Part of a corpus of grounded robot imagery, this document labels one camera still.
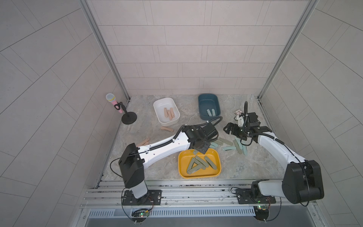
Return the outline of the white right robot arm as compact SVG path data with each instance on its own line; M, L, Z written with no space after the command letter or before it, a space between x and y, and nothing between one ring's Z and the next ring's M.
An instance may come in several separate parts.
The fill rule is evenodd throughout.
M259 180L251 186L254 200L262 196L286 198L292 204L324 198L320 165L292 151L267 126L262 126L255 113L242 113L238 123L228 123L224 132L264 147L282 166L282 180Z

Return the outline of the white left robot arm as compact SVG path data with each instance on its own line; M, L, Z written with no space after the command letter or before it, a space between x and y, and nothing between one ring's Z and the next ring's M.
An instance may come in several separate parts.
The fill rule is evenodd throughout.
M217 138L216 125L206 122L183 125L174 136L150 145L139 147L134 143L128 145L121 157L116 159L125 188L132 192L133 198L147 199L149 192L145 182L146 168L172 154L188 149L205 154L211 142Z

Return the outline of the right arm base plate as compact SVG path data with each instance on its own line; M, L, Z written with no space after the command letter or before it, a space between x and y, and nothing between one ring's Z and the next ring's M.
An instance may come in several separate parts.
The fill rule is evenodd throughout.
M275 204L276 199L273 196L256 196L252 194L251 189L232 188L232 194L237 197L238 204Z

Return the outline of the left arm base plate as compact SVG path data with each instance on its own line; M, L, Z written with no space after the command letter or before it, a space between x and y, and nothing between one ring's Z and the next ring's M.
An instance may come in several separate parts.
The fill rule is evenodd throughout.
M149 190L146 195L136 198L131 190L126 190L122 196L123 206L160 205L162 190Z

